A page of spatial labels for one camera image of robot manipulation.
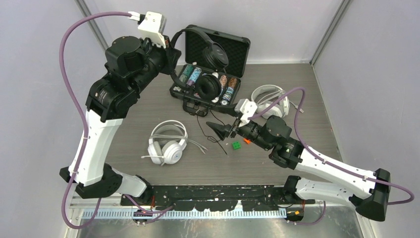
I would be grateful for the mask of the black headphones with cable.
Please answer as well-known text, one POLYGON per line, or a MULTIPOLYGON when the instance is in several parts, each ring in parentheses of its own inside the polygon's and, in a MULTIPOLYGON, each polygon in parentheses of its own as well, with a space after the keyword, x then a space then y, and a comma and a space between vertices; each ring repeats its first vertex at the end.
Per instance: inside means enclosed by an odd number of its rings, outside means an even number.
MULTIPOLYGON (((204 42, 206 43, 206 47, 203 49, 203 57, 206 62, 211 66, 215 71, 223 71, 226 72, 225 68, 228 66, 228 57, 227 53, 223 49, 223 47, 213 41, 205 32, 202 30, 198 30, 195 28, 184 28, 172 37, 169 46, 175 47, 176 41, 180 37, 180 35, 184 32, 192 32, 194 34, 199 35, 204 42)), ((184 91, 188 92, 195 92, 199 95, 199 97, 207 102, 205 107, 211 112, 212 109, 216 107, 216 104, 211 104, 211 100, 218 97, 221 93, 224 93, 226 90, 220 84, 219 79, 215 77, 213 74, 202 74, 197 77, 196 81, 193 84, 188 84, 187 82, 183 82, 180 80, 180 77, 177 76, 175 67, 172 68, 172 73, 170 74, 173 82, 180 87, 184 91)))

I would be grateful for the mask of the white gaming headset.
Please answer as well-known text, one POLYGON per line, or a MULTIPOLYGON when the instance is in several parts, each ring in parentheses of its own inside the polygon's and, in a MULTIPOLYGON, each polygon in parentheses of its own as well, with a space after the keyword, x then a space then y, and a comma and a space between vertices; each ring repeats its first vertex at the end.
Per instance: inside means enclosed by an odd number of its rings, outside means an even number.
MULTIPOLYGON (((257 87, 251 94, 251 101, 257 105, 256 113, 261 113, 268 106, 271 106, 278 98, 285 94, 285 90, 277 85, 267 84, 257 87)), ((274 104, 262 117, 268 119, 270 116, 283 118, 289 114, 290 102, 288 97, 284 97, 274 104)))

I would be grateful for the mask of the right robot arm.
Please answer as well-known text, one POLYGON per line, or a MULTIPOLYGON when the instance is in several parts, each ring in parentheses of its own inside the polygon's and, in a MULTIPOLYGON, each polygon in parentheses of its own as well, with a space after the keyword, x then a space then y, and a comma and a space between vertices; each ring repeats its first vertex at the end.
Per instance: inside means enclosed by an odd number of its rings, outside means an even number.
POLYGON ((264 125, 252 120, 243 126, 240 123, 237 118, 233 125, 209 121, 206 124, 221 140, 239 135, 270 151, 268 157, 276 165, 325 180, 319 182, 289 176, 282 191, 285 201, 292 204, 298 200, 331 201, 353 208, 365 218, 385 221, 390 194, 389 171, 359 169, 304 146, 290 136, 292 129, 278 116, 270 116, 264 125))

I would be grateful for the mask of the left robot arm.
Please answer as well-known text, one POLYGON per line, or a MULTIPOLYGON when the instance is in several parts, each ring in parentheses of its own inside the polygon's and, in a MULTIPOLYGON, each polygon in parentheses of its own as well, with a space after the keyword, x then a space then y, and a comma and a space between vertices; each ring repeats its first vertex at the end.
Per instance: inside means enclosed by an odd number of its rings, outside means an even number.
POLYGON ((105 51, 106 74, 90 88, 86 100, 87 145, 79 147, 81 162, 60 170, 60 176, 76 184, 82 198, 105 198, 114 193, 132 196, 140 205, 152 198, 151 185, 141 176, 128 175, 106 163, 106 157, 129 109, 141 92, 160 73, 171 74, 181 52, 168 36, 156 46, 148 38, 120 37, 105 51))

